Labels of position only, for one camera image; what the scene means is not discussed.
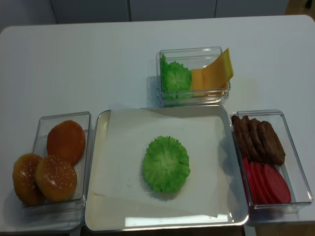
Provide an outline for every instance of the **lettuce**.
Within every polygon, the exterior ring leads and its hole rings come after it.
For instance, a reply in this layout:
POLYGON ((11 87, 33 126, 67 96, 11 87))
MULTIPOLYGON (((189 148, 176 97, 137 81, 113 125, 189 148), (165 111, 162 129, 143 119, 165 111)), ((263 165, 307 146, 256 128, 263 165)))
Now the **lettuce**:
POLYGON ((186 149, 170 136, 158 136, 149 144, 142 168, 145 181, 155 192, 179 191, 190 174, 186 149))
MULTIPOLYGON (((179 64, 176 61, 167 63, 166 57, 162 54, 161 61, 161 79, 162 88, 164 92, 177 92, 177 91, 188 91, 190 90, 191 84, 191 73, 187 67, 183 64, 179 64)), ((193 94, 176 94, 167 95, 165 99, 175 98, 190 98, 193 94)))

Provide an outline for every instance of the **clear plastic container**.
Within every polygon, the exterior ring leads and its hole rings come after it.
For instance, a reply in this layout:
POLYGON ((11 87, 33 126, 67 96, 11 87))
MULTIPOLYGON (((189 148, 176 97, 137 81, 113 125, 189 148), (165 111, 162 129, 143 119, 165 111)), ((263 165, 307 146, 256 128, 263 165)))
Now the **clear plastic container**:
MULTIPOLYGON (((248 193, 248 200, 250 204, 250 219, 258 220, 257 217, 273 217, 274 214, 296 213, 298 206, 310 205, 313 202, 313 196, 301 166, 299 156, 296 152, 289 128, 285 121, 284 115, 279 110, 266 111, 249 111, 237 112, 234 115, 242 118, 248 116, 249 119, 256 118, 259 121, 268 121, 271 123, 276 132, 285 152, 285 161, 280 167, 276 166, 280 174, 286 181, 291 192, 291 203, 287 204, 269 204, 256 205, 252 201, 252 194, 250 192, 248 179, 245 174, 243 159, 239 158, 241 162, 241 171, 243 173, 243 180, 245 190, 248 193)), ((235 142, 238 156, 241 156, 237 144, 235 142)))
POLYGON ((178 62, 184 67, 191 69, 200 69, 214 62, 222 53, 221 47, 192 48, 178 50, 162 50, 157 53, 157 96, 162 106, 180 106, 180 105, 206 105, 219 104, 224 105, 231 90, 230 82, 224 88, 188 90, 188 91, 163 91, 161 80, 160 59, 165 55, 166 61, 178 62), (169 99, 174 95, 190 95, 191 98, 169 99))
POLYGON ((73 120, 78 123, 85 134, 85 148, 82 158, 75 164, 74 169, 77 173, 77 187, 68 201, 50 202, 46 200, 41 205, 25 206, 22 205, 24 215, 61 212, 69 210, 82 210, 86 202, 86 193, 88 187, 89 170, 91 164, 91 150, 93 145, 93 134, 91 115, 89 112, 73 113, 67 115, 42 117, 39 120, 37 134, 34 142, 33 153, 41 157, 47 156, 47 136, 52 128, 66 120, 73 120))

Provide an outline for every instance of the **white cabinet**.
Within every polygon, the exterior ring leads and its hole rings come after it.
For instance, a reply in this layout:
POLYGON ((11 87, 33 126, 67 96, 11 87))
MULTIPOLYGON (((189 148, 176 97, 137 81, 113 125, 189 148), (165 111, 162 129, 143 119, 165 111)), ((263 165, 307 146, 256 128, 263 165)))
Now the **white cabinet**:
POLYGON ((131 21, 214 18, 217 0, 129 0, 131 21))
POLYGON ((51 0, 58 24, 128 21, 127 0, 51 0))
POLYGON ((284 15, 289 0, 217 0, 216 17, 284 15))
POLYGON ((49 0, 0 0, 0 28, 55 23, 49 0))

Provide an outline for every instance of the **hamburger bun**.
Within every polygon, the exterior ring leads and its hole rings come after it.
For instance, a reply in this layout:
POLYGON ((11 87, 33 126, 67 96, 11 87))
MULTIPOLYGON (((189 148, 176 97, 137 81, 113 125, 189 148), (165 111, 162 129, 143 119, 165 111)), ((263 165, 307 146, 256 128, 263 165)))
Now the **hamburger bun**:
POLYGON ((48 200, 61 202, 72 197, 77 186, 77 174, 69 162, 47 156, 36 168, 35 181, 48 200))
POLYGON ((56 125, 47 137, 47 154, 58 156, 72 165, 82 157, 84 147, 84 131, 72 120, 56 125))
POLYGON ((27 206, 44 202, 45 197, 38 189, 34 174, 42 158, 34 153, 21 156, 13 166, 13 185, 18 198, 27 206))

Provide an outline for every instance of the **white table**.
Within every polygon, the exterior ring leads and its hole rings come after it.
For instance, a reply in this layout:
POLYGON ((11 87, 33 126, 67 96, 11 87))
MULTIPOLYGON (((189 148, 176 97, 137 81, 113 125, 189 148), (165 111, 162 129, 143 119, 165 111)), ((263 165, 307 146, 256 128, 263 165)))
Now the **white table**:
MULTIPOLYGON (((280 109, 315 194, 315 24, 307 16, 12 27, 0 35, 0 233, 67 231, 82 214, 25 219, 12 184, 42 116, 156 105, 156 53, 230 48, 229 112, 280 109)), ((263 223, 315 221, 315 204, 263 223)))

